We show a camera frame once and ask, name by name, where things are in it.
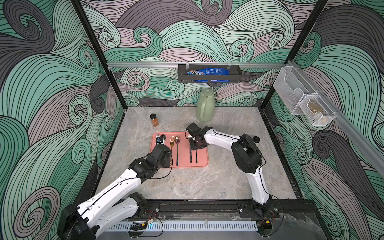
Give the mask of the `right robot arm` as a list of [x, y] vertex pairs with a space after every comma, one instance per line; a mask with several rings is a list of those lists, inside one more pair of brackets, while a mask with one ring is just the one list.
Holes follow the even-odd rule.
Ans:
[[273, 210], [273, 199], [264, 183], [263, 159], [260, 149], [253, 139], [243, 134], [241, 136], [221, 133], [212, 127], [198, 127], [191, 123], [186, 131], [191, 136], [192, 150], [200, 150], [209, 145], [216, 145], [232, 152], [237, 167], [247, 175], [252, 192], [253, 212], [258, 217], [265, 217]]

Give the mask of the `pink plastic tray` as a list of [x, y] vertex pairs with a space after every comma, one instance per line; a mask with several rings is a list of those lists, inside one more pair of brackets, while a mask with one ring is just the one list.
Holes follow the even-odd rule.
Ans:
[[[208, 154], [208, 149], [200, 149], [197, 150], [198, 153], [198, 164], [195, 162], [195, 151], [192, 150], [192, 163], [190, 163], [189, 159], [189, 149], [190, 149], [190, 143], [189, 140], [186, 138], [186, 135], [189, 136], [189, 134], [185, 134], [185, 132], [157, 132], [160, 135], [165, 135], [166, 136], [166, 142], [165, 145], [169, 148], [170, 146], [170, 136], [180, 136], [181, 137], [181, 142], [179, 143], [179, 165], [176, 166], [176, 160], [177, 160], [177, 146], [176, 144], [173, 147], [172, 150], [172, 157], [173, 157], [173, 168], [200, 168], [200, 167], [205, 167], [209, 163], [209, 154]], [[154, 133], [152, 135], [151, 139], [151, 147], [150, 151], [153, 150], [153, 148], [156, 145], [156, 134]]]

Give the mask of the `iridescent gold spoon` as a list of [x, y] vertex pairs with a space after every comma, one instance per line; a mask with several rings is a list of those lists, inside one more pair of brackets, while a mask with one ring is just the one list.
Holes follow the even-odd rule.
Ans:
[[175, 137], [175, 143], [176, 143], [176, 146], [177, 146], [177, 160], [176, 160], [176, 166], [179, 165], [179, 143], [181, 142], [181, 137], [180, 136], [176, 136]]

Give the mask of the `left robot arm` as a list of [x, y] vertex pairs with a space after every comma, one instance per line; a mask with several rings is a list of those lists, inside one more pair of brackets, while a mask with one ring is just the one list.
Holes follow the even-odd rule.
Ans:
[[61, 213], [57, 235], [61, 240], [95, 240], [117, 222], [143, 214], [147, 200], [134, 190], [164, 165], [170, 164], [172, 151], [157, 144], [145, 157], [133, 160], [109, 186], [89, 200], [68, 205]]

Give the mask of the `gold fork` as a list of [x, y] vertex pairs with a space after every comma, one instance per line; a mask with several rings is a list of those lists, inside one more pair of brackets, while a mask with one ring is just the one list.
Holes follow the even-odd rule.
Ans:
[[171, 151], [173, 150], [174, 145], [175, 145], [175, 137], [174, 136], [170, 136]]

